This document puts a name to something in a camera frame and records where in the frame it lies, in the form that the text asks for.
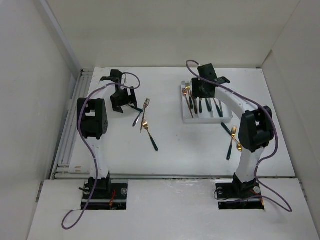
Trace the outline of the gold knife green handle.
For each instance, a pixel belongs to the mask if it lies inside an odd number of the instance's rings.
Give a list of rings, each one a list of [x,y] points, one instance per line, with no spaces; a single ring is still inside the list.
[[[206,103],[206,107],[207,107],[208,112],[211,112],[212,108],[211,108],[211,105],[210,105],[209,100],[207,98],[205,99],[205,103]]]
[[[200,114],[202,114],[203,112],[203,108],[202,108],[202,99],[199,98],[199,101],[198,101],[198,111]]]

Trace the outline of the rose gold fork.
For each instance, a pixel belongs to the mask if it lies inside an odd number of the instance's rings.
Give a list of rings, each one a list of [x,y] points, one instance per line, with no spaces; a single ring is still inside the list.
[[[196,103],[196,100],[195,100],[195,98],[194,98],[194,96],[193,96],[192,90],[190,91],[190,96],[191,96],[191,99],[192,99],[194,112],[195,112],[195,114],[197,115],[197,114],[198,114],[198,108],[197,108],[197,103]]]
[[[187,103],[189,112],[190,112],[190,114],[191,114],[191,117],[194,118],[193,113],[192,113],[192,109],[191,109],[190,102],[189,102],[189,100],[188,100],[188,98],[187,98],[187,93],[188,93],[188,92],[187,92],[187,89],[186,89],[186,88],[182,88],[182,89],[181,89],[181,92],[182,92],[182,94],[183,94],[183,96],[184,96],[184,98],[185,98],[185,100],[186,100],[186,103]]]

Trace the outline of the silver fork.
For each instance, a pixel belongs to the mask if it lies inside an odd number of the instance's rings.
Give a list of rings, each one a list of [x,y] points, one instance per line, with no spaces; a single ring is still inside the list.
[[[143,107],[142,107],[142,112],[138,114],[138,116],[136,117],[136,119],[134,120],[132,126],[135,127],[139,121],[139,118],[141,116],[142,113],[145,112],[145,109],[148,107],[149,103],[150,103],[150,98],[147,98],[143,104]]]

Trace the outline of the silver spoon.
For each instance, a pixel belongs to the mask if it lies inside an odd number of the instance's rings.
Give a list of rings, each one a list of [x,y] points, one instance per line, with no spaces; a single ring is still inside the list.
[[[218,103],[219,103],[219,107],[220,107],[221,112],[223,112],[223,107],[222,107],[221,101],[219,100]]]

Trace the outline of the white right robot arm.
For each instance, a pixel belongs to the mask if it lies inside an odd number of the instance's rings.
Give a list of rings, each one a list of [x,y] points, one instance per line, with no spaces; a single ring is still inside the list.
[[[216,184],[219,199],[244,199],[258,187],[255,168],[265,148],[274,138],[273,114],[268,106],[234,92],[227,87],[230,81],[217,77],[211,63],[197,67],[198,78],[192,79],[195,98],[213,97],[223,102],[240,120],[238,130],[242,152],[239,166],[230,183]]]

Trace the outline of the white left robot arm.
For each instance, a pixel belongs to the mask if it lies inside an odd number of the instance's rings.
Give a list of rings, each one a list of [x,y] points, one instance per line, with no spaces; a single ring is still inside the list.
[[[135,74],[118,69],[112,69],[109,76],[103,76],[100,81],[107,84],[77,100],[77,130],[93,158],[87,192],[94,191],[104,199],[112,192],[110,171],[103,150],[103,137],[109,126],[104,95],[109,86],[114,86],[115,93],[110,96],[112,110],[123,113],[123,106],[138,106],[135,90],[140,87],[141,81]]]

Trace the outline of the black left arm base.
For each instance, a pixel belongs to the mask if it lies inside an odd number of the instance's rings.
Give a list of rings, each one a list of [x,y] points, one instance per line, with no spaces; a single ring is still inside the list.
[[[96,189],[89,201],[87,210],[126,210],[128,183],[116,182],[111,185],[111,192]]]

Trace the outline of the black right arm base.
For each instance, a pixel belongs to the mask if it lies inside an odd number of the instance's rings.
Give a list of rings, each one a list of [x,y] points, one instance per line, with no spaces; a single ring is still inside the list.
[[[253,181],[243,188],[235,182],[217,182],[215,197],[219,210],[264,210],[260,185]]]

